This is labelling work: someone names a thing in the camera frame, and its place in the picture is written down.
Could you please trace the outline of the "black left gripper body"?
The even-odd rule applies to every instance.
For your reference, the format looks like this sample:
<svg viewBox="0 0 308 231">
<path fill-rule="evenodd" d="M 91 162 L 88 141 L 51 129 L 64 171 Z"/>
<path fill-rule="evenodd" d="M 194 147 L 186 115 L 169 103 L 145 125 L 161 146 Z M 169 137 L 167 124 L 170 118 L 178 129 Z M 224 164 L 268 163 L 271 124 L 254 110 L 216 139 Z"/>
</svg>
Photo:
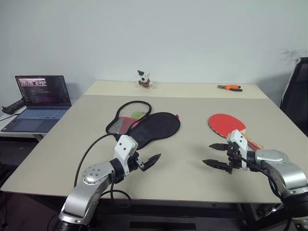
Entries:
<svg viewBox="0 0 308 231">
<path fill-rule="evenodd" d="M 139 153 L 135 152 L 125 161 L 125 176 L 128 176 L 132 171 L 135 171 L 137 169 L 145 171 L 144 163 L 139 160 L 139 157 Z"/>
</svg>

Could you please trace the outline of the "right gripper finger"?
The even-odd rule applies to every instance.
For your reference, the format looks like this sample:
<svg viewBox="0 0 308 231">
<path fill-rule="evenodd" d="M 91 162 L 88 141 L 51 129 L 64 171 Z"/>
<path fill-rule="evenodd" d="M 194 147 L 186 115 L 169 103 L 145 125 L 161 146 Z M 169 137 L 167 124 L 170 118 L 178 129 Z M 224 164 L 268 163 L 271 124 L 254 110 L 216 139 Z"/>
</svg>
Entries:
<svg viewBox="0 0 308 231">
<path fill-rule="evenodd" d="M 223 143 L 214 143 L 209 145 L 209 147 L 219 151 L 228 150 L 228 144 L 223 144 Z"/>
<path fill-rule="evenodd" d="M 216 168 L 216 169 L 229 170 L 228 164 L 219 162 L 218 160 L 206 159 L 206 160 L 203 160 L 203 163 L 205 163 L 206 165 L 210 167 Z"/>
</svg>

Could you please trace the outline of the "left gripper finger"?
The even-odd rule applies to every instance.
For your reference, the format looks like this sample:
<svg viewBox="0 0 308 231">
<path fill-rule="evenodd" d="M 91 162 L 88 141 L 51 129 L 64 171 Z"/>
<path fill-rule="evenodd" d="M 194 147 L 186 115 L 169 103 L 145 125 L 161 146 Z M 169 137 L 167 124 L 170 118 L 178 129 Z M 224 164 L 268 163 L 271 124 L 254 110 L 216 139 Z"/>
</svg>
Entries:
<svg viewBox="0 0 308 231">
<path fill-rule="evenodd" d="M 149 168 L 151 168 L 158 161 L 158 159 L 160 157 L 161 157 L 161 154 L 156 154 L 156 155 L 152 156 L 151 158 L 149 158 L 146 162 L 142 162 L 141 163 L 141 170 L 146 171 Z"/>
</svg>

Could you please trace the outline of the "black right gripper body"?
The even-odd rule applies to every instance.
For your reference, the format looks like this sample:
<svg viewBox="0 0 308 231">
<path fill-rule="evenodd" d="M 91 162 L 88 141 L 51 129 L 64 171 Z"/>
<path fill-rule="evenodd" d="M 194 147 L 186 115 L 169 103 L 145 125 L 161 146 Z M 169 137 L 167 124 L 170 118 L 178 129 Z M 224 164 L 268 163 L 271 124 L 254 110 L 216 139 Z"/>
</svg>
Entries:
<svg viewBox="0 0 308 231">
<path fill-rule="evenodd" d="M 228 148 L 227 148 L 227 156 L 229 160 L 229 165 L 227 167 L 227 172 L 229 174 L 232 174 L 232 170 L 235 169 L 240 169 L 242 168 L 242 159 L 241 159 L 241 154 L 239 151 L 239 146 L 234 143 L 228 143 Z"/>
</svg>

